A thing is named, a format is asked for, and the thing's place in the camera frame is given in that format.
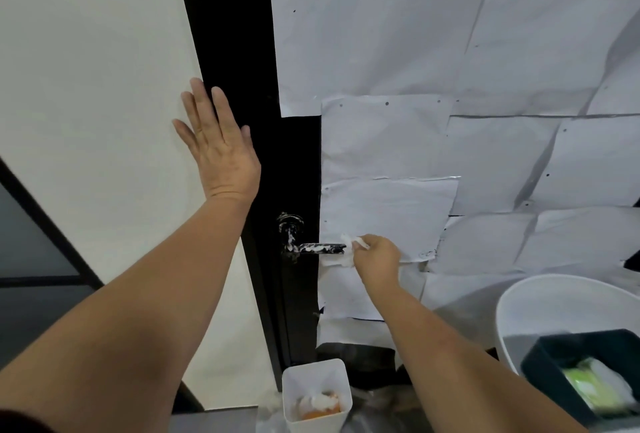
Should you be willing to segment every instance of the beige wall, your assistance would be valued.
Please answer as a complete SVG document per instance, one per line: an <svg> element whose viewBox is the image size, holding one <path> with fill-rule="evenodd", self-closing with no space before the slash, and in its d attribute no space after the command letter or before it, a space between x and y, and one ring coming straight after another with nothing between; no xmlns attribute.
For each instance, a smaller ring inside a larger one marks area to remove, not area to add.
<svg viewBox="0 0 640 433"><path fill-rule="evenodd" d="M0 0L0 13L0 156L108 282L203 200L170 124L199 74L183 1ZM186 383L207 408L275 388L241 247Z"/></svg>

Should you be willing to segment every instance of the black sleeve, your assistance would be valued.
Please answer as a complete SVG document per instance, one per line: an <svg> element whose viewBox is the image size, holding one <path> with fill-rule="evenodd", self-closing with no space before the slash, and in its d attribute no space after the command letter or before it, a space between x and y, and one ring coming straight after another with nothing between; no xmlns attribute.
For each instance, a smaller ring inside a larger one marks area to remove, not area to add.
<svg viewBox="0 0 640 433"><path fill-rule="evenodd" d="M41 422L14 411L0 410L2 433L55 433Z"/></svg>

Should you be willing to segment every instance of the forearm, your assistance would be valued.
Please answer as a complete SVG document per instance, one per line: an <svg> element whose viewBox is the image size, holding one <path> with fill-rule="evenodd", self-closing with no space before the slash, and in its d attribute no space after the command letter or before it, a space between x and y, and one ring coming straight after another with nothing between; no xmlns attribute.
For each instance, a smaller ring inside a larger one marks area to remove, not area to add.
<svg viewBox="0 0 640 433"><path fill-rule="evenodd" d="M220 299L247 209L209 199L73 308L0 373L0 408L60 433L162 428Z"/></svg>
<svg viewBox="0 0 640 433"><path fill-rule="evenodd" d="M404 290L392 290L374 303L436 432L585 431Z"/></svg>

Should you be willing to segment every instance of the square white bin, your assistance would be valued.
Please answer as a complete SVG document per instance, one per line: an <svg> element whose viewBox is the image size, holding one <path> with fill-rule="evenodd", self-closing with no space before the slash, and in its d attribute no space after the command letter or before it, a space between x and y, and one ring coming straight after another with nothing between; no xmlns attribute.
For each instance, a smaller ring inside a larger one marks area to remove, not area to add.
<svg viewBox="0 0 640 433"><path fill-rule="evenodd" d="M304 396L333 392L340 401L340 413L298 421L297 404ZM294 366L282 373L284 418L291 433L339 433L347 419L353 398L347 369L340 359Z"/></svg>

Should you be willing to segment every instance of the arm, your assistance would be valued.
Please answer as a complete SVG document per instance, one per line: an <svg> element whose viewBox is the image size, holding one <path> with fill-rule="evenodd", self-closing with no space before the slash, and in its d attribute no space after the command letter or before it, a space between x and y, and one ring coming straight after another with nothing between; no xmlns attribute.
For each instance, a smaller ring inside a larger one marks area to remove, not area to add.
<svg viewBox="0 0 640 433"><path fill-rule="evenodd" d="M523 378L462 338L400 288L400 253L364 236L354 261L387 322L429 421L438 433L583 433L578 422Z"/></svg>
<svg viewBox="0 0 640 433"><path fill-rule="evenodd" d="M211 321L255 197L248 128L202 81L173 124L198 163L204 205L163 243L64 315L0 372L0 409L58 433L166 430L180 380Z"/></svg>

